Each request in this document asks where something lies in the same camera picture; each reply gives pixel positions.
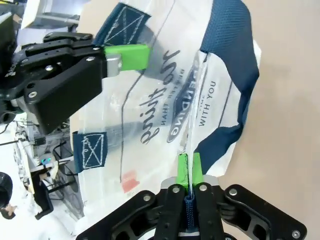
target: blue strap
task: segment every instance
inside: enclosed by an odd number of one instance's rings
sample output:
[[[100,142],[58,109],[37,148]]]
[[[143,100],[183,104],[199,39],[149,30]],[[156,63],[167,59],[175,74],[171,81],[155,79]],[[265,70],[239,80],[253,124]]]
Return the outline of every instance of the blue strap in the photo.
[[[150,15],[124,3],[118,3],[100,28],[93,44],[117,46],[137,44]]]
[[[238,125],[218,127],[195,150],[200,153],[202,172],[206,173],[240,138],[249,100],[259,77],[250,12],[241,0],[213,1],[211,18],[200,50],[213,53],[223,60],[232,82],[241,93]]]
[[[104,167],[108,153],[108,138],[106,132],[72,134],[75,171]]]

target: pink sticker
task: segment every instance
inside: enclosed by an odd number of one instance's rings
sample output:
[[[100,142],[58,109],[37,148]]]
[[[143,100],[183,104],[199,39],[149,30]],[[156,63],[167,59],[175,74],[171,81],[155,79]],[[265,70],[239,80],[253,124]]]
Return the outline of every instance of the pink sticker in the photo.
[[[137,181],[137,173],[135,170],[126,172],[122,176],[122,189],[124,193],[127,193],[134,189],[136,186],[139,185],[139,181]]]

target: white plastic bag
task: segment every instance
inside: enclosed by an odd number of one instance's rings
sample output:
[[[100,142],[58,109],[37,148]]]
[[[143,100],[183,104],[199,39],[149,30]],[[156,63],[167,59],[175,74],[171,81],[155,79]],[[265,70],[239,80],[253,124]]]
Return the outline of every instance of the white plastic bag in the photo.
[[[79,174],[84,212],[93,222],[141,190],[157,193],[162,180],[176,174],[197,81],[204,82],[189,152],[218,126],[236,124],[233,115],[240,99],[240,92],[230,89],[224,62],[199,51],[213,0],[128,0],[126,4],[151,15],[140,41],[152,51],[143,74],[126,71],[105,78],[103,92],[79,111],[80,133],[107,132],[105,166]],[[260,49],[255,49],[260,60]],[[234,146],[209,173],[225,173]],[[100,209],[101,215],[94,209]]]

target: beige wall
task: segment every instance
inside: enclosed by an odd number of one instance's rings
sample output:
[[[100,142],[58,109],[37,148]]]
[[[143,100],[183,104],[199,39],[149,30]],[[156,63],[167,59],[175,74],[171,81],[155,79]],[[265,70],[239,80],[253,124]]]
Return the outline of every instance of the beige wall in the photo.
[[[247,125],[223,187],[241,184],[320,239],[320,1],[244,0],[262,49]],[[226,228],[239,240],[248,238]]]

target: transparent plastic bag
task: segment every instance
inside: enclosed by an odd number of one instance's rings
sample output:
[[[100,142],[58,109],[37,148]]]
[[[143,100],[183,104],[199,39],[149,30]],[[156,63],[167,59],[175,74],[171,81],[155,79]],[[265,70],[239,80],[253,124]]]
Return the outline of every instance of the transparent plastic bag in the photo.
[[[218,126],[237,124],[241,95],[230,87],[224,62],[199,51],[213,0],[123,2],[151,15],[139,36],[151,54],[145,71],[103,79],[103,92],[77,115],[80,133],[107,132],[105,166],[79,174],[84,212],[96,219],[94,209],[108,213],[141,190],[157,193],[164,179],[177,174],[179,153],[192,156]],[[82,32],[95,34],[81,22]],[[214,175],[224,174],[234,145]]]

